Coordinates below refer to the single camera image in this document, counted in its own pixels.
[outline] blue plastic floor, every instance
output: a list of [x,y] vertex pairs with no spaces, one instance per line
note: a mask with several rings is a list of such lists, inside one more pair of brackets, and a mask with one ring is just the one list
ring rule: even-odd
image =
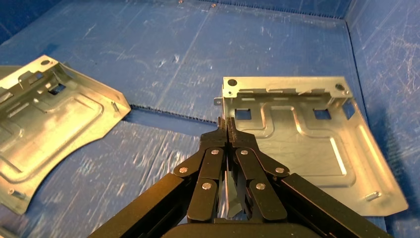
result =
[[420,237],[420,2],[354,0],[347,15],[370,129],[409,209],[385,218],[395,237]]
[[[224,76],[343,75],[363,105],[343,20],[194,0],[64,0],[3,43],[0,64],[42,54],[133,106],[179,116],[131,112],[55,168],[27,214],[1,207],[0,225],[21,236],[85,237],[195,152],[196,135],[220,115],[212,104]],[[370,220],[385,229],[383,218]]]

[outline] scratch mark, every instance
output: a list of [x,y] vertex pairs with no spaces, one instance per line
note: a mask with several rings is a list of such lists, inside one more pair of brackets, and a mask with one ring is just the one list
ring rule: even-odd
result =
[[124,186],[125,186],[125,183],[122,183],[121,186],[119,187],[118,192],[117,192],[117,196],[120,195],[120,193],[121,193],[122,189],[124,188]]
[[164,65],[166,63],[165,59],[162,59],[161,61],[159,61],[159,63],[157,64],[157,67],[160,68],[162,67],[162,65]]
[[188,56],[188,53],[190,52],[190,50],[192,49],[192,47],[193,47],[194,43],[196,42],[197,37],[198,37],[199,33],[201,32],[201,30],[202,30],[202,28],[203,28],[203,26],[204,26],[204,23],[207,21],[207,18],[209,17],[209,15],[210,15],[210,12],[206,15],[206,17],[204,18],[204,21],[201,23],[201,26],[199,27],[199,29],[198,29],[198,31],[197,31],[197,33],[196,33],[196,35],[194,36],[194,38],[193,38],[193,40],[192,40],[192,42],[191,42],[190,46],[188,47],[188,50],[187,50],[187,52],[185,53],[184,58],[182,59],[181,63],[179,64],[179,67],[176,69],[174,76],[173,76],[173,77],[172,77],[172,79],[168,82],[168,85],[166,86],[166,88],[163,90],[163,92],[162,92],[162,96],[160,97],[159,101],[156,103],[155,108],[159,108],[159,106],[160,106],[160,105],[161,105],[161,103],[163,102],[163,100],[164,100],[164,98],[165,98],[165,96],[166,96],[166,94],[167,94],[168,90],[171,88],[171,86],[172,86],[172,84],[173,84],[174,79],[175,79],[175,78],[176,78],[176,76],[178,75],[179,69],[180,69],[180,68],[181,68],[181,66],[184,64],[185,59],[186,59],[186,58],[187,58],[187,56]]
[[140,64],[144,65],[147,68],[147,70],[150,70],[149,65],[146,62],[144,62],[143,60],[135,59],[134,62],[140,63]]
[[389,17],[395,12],[395,10],[400,6],[402,0],[399,0],[394,7],[389,11],[388,15],[382,20],[382,22],[378,25],[376,30],[369,36],[369,38],[365,41],[365,43],[362,46],[362,49],[364,50],[366,48],[366,45],[369,44],[369,42],[372,40],[374,35],[378,32],[378,30],[382,29],[383,24],[389,19]]
[[178,61],[179,61],[179,55],[173,55],[173,61],[172,62],[178,63]]
[[133,165],[136,164],[138,158],[139,158],[139,152],[137,152],[136,157],[134,157]]
[[98,201],[98,203],[97,203],[97,205],[96,205],[96,208],[94,209],[94,211],[93,211],[93,213],[92,213],[92,215],[91,215],[91,217],[90,217],[90,219],[89,219],[89,223],[91,222],[91,220],[92,220],[93,216],[95,215],[96,211],[98,210],[98,208],[99,208],[99,207],[101,207],[101,201],[102,201],[102,199],[104,198],[105,193],[108,191],[109,186],[111,185],[111,183],[112,183],[112,180],[113,180],[113,179],[114,179],[114,178],[111,178],[111,180],[110,180],[110,181],[109,181],[109,183],[108,183],[108,186],[106,186],[104,193],[102,194],[101,198],[99,199],[99,201]]
[[96,26],[96,23],[91,27],[91,28],[89,28],[88,29],[88,31],[86,32],[86,34],[83,36],[83,38],[82,39],[85,39],[86,38],[86,36],[88,36],[89,35],[89,33],[92,31],[92,29],[94,28]]
[[63,220],[64,216],[67,214],[68,210],[70,209],[70,207],[72,207],[74,200],[76,200],[76,197],[79,195],[79,191],[77,191],[77,193],[74,195],[73,199],[71,199],[70,203],[68,204],[66,210],[59,216],[59,218],[57,219],[57,221],[55,222],[53,227],[57,227],[58,224],[61,223],[61,221]]

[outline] screw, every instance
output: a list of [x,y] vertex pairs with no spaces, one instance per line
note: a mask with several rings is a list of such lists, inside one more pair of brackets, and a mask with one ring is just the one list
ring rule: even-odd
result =
[[211,184],[208,182],[203,183],[201,186],[204,190],[209,190],[211,188]]
[[26,197],[26,195],[24,193],[21,193],[19,191],[16,191],[13,188],[10,188],[7,191],[7,194],[9,194],[11,196],[14,196],[14,197],[17,197],[17,198],[22,199],[22,200],[25,199],[25,197]]
[[179,169],[179,172],[182,173],[182,174],[186,173],[187,171],[188,171],[187,167],[182,167],[182,168]]
[[281,174],[284,172],[284,168],[276,168],[276,172]]
[[264,184],[264,183],[257,183],[256,188],[257,188],[258,190],[264,190],[264,189],[265,189],[265,184]]

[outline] metal bracket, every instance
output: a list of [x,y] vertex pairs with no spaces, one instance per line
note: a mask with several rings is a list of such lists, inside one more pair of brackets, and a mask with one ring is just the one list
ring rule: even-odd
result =
[[48,57],[0,80],[0,202],[23,214],[45,176],[104,137],[130,106],[124,96]]
[[[360,215],[408,207],[344,77],[225,77],[223,116],[254,134],[263,153]],[[234,199],[229,207],[237,207]]]

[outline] bracket hole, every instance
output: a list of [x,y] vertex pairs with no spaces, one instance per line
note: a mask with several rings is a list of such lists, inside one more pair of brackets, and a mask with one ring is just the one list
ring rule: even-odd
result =
[[344,91],[345,88],[344,88],[343,84],[337,83],[335,85],[335,89],[337,89],[338,91]]
[[235,79],[229,79],[227,81],[227,84],[229,84],[230,86],[236,86],[238,82]]

